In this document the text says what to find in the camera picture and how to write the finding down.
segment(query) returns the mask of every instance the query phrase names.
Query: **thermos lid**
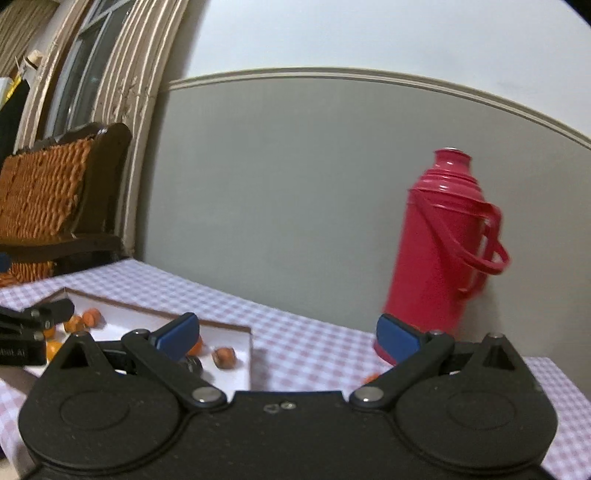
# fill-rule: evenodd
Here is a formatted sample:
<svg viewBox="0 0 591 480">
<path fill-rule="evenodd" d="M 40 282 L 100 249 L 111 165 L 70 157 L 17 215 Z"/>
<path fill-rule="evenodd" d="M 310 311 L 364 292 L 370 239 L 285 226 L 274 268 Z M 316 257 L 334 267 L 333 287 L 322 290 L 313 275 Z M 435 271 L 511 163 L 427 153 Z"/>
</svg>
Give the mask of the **thermos lid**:
<svg viewBox="0 0 591 480">
<path fill-rule="evenodd" d="M 435 150 L 432 168 L 425 170 L 413 188 L 484 202 L 478 181 L 470 172 L 471 160 L 470 155 L 457 148 Z"/>
</svg>

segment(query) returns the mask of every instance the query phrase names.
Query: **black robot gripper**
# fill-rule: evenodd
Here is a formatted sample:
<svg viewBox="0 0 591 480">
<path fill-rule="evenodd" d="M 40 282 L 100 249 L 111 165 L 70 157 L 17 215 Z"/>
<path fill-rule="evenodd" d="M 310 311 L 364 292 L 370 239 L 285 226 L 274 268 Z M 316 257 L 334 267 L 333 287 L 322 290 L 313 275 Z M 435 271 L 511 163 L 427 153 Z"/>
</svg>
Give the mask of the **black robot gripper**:
<svg viewBox="0 0 591 480">
<path fill-rule="evenodd" d="M 549 480 L 557 416 L 511 343 L 424 336 L 355 390 L 225 394 L 156 332 L 72 335 L 20 414 L 30 480 Z"/>
<path fill-rule="evenodd" d="M 44 330 L 74 314 L 69 299 L 39 304 L 17 312 L 0 307 L 0 365 L 45 365 Z"/>
</svg>

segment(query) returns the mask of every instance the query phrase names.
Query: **pink gingham tablecloth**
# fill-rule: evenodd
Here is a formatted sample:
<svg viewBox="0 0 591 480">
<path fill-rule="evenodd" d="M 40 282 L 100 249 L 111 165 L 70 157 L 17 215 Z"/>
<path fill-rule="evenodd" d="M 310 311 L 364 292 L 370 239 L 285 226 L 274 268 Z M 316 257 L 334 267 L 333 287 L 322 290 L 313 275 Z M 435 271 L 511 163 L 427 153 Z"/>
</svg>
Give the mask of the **pink gingham tablecloth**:
<svg viewBox="0 0 591 480">
<path fill-rule="evenodd" d="M 348 396 L 365 377 L 389 368 L 375 355 L 370 333 L 259 305 L 136 260 L 5 288 L 0 290 L 0 304 L 23 309 L 61 287 L 251 327 L 253 390 L 342 390 Z M 587 480 L 591 476 L 591 403 L 549 358 L 526 361 L 558 412 L 558 432 L 544 467 L 559 480 Z M 11 385 L 0 380 L 0 445 L 17 470 L 24 472 L 31 459 L 17 419 L 25 395 Z"/>
</svg>

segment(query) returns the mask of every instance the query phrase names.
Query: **blue gripper pad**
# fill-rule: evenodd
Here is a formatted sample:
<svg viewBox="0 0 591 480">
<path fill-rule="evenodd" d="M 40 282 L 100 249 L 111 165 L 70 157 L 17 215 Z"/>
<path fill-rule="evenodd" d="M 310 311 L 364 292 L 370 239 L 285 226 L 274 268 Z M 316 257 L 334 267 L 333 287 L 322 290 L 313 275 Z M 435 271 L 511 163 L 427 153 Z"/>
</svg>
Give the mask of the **blue gripper pad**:
<svg viewBox="0 0 591 480">
<path fill-rule="evenodd" d="M 6 273 L 10 270 L 12 266 L 12 261 L 8 254 L 0 253 L 0 273 Z"/>
<path fill-rule="evenodd" d="M 150 343 L 171 360 L 178 362 L 199 340 L 199 319 L 184 313 L 150 334 Z"/>
<path fill-rule="evenodd" d="M 375 330 L 378 345 L 399 364 L 421 348 L 423 334 L 388 314 L 383 314 Z"/>
</svg>

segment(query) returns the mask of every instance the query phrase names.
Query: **wicker chair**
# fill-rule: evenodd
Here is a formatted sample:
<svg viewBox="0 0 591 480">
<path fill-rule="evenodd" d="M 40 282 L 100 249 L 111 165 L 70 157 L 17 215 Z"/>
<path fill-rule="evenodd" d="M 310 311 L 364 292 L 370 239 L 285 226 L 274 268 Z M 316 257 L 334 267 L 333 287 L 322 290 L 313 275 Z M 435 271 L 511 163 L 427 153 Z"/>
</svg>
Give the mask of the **wicker chair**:
<svg viewBox="0 0 591 480">
<path fill-rule="evenodd" d="M 130 140 L 124 124 L 94 123 L 6 158 L 0 252 L 10 255 L 12 267 L 0 274 L 0 287 L 72 271 L 72 258 L 87 255 L 77 264 L 88 268 L 89 254 L 121 252 L 113 231 Z"/>
</svg>

